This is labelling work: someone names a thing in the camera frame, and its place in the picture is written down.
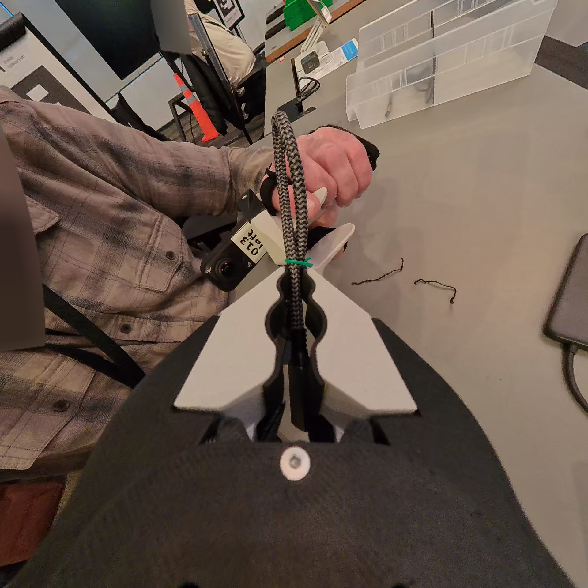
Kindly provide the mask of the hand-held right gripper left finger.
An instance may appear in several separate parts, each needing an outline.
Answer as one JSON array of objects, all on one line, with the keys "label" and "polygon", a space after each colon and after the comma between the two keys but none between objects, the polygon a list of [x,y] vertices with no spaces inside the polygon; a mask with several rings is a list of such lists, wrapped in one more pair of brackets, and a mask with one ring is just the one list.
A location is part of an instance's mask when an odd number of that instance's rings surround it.
[{"label": "hand-held right gripper left finger", "polygon": [[255,432],[266,410],[262,386],[275,369],[276,345],[266,317],[280,298],[281,277],[278,268],[221,312],[174,408],[233,417]]}]

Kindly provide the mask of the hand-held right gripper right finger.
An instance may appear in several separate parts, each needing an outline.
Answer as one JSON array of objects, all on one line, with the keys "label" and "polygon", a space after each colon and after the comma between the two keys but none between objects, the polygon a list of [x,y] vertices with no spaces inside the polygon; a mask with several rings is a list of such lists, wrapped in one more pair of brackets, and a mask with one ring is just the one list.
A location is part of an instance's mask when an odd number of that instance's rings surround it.
[{"label": "hand-held right gripper right finger", "polygon": [[325,382],[321,415],[345,430],[355,419],[414,414],[417,405],[371,316],[314,269],[307,274],[326,316],[325,333],[315,337]]}]

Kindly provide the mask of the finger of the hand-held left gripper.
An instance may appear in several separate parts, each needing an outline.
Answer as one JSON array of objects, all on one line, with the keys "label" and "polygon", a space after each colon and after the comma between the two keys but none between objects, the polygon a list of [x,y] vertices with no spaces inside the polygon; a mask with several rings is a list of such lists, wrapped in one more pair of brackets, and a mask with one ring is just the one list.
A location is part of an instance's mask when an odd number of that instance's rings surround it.
[{"label": "finger of the hand-held left gripper", "polygon": [[338,228],[317,226],[307,237],[307,258],[312,268],[326,268],[342,252],[356,230],[354,224],[343,224]]}]

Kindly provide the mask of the clear plastic storage bin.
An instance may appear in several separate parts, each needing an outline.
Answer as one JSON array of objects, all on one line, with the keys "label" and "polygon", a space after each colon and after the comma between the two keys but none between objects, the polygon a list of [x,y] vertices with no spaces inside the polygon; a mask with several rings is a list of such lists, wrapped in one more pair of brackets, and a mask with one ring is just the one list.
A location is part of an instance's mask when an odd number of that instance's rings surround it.
[{"label": "clear plastic storage bin", "polygon": [[528,76],[557,1],[410,1],[359,29],[346,78],[361,129]]}]

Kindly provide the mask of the white object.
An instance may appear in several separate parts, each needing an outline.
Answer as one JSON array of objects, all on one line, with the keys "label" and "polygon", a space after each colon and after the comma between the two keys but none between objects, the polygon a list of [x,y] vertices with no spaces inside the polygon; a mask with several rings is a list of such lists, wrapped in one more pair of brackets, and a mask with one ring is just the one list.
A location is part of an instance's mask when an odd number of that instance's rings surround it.
[{"label": "white object", "polygon": [[543,333],[562,346],[587,351],[587,234],[570,256]]}]

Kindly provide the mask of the person's left forearm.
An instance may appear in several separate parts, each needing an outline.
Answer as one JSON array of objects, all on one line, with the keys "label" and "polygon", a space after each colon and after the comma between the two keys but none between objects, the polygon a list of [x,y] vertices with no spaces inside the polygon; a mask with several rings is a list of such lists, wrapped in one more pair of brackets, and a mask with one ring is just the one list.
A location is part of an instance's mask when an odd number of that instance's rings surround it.
[{"label": "person's left forearm", "polygon": [[25,191],[125,195],[168,217],[218,216],[257,191],[273,151],[160,142],[78,110],[1,87],[1,123]]}]

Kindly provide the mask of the person's left hand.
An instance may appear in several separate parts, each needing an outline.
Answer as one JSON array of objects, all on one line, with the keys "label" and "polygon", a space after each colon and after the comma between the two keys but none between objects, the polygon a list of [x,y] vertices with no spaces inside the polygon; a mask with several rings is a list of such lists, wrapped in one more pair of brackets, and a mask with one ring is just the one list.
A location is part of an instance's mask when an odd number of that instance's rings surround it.
[{"label": "person's left hand", "polygon": [[322,126],[296,139],[307,189],[309,227],[334,226],[339,210],[361,198],[373,170],[364,145],[347,130]]}]

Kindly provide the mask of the person's plaid shirt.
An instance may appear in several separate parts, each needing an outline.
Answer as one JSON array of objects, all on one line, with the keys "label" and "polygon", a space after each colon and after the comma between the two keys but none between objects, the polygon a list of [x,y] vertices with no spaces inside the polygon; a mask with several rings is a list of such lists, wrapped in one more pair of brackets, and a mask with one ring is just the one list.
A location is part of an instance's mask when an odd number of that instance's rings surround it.
[{"label": "person's plaid shirt", "polygon": [[[43,283],[150,371],[228,295],[202,278],[174,217],[234,212],[232,190],[156,192],[113,187],[26,188]],[[62,354],[1,354],[1,469],[88,449],[129,389]]]}]

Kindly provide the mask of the orange traffic cone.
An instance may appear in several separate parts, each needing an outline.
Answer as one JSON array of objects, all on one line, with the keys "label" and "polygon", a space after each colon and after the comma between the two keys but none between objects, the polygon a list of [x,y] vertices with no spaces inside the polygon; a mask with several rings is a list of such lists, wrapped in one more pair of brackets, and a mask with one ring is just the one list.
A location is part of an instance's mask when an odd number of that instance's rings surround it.
[{"label": "orange traffic cone", "polygon": [[200,130],[202,131],[202,143],[207,143],[217,139],[221,134],[214,127],[212,121],[210,120],[208,114],[205,112],[200,101],[196,98],[195,93],[192,92],[192,90],[187,86],[187,84],[185,83],[183,78],[180,77],[179,74],[174,73],[173,77],[177,85],[179,86],[180,92],[183,95],[183,99],[185,102],[185,104],[182,102],[179,95],[168,102],[172,111],[173,120],[176,123],[176,126],[178,127],[178,130],[180,132],[180,136],[183,138],[184,141],[187,141],[185,132],[183,131],[183,126],[180,124],[176,107],[182,107],[184,108],[184,110],[190,111],[191,114],[194,116],[195,120],[197,121],[200,127]]}]

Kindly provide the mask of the black office chair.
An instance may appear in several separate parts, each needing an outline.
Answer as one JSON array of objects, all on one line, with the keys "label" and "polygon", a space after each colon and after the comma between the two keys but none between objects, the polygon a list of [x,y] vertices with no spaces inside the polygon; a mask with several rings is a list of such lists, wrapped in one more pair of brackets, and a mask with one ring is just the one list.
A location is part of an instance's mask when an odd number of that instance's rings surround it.
[{"label": "black office chair", "polygon": [[187,33],[180,40],[188,40],[186,53],[161,51],[173,74],[183,78],[195,93],[205,112],[220,135],[227,134],[227,123],[241,131],[247,142],[254,143],[246,125],[264,113],[267,62],[263,51],[252,52],[256,63],[252,73],[233,88],[202,23],[201,16],[187,16]]}]

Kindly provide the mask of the green plastic object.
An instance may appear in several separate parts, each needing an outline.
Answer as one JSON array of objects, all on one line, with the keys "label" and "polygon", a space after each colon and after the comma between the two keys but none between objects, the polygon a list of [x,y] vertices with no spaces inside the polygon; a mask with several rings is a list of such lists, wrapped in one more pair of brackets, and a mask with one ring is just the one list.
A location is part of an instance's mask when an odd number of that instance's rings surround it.
[{"label": "green plastic object", "polygon": [[304,23],[316,18],[317,11],[330,9],[333,1],[283,1],[283,17],[286,27],[294,31]]}]

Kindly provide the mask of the large black wall screen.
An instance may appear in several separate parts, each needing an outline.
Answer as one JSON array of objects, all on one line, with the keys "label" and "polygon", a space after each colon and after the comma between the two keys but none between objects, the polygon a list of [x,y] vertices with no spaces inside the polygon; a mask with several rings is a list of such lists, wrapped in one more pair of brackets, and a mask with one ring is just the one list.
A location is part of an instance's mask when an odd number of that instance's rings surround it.
[{"label": "large black wall screen", "polygon": [[56,3],[120,79],[159,54],[150,1]]}]

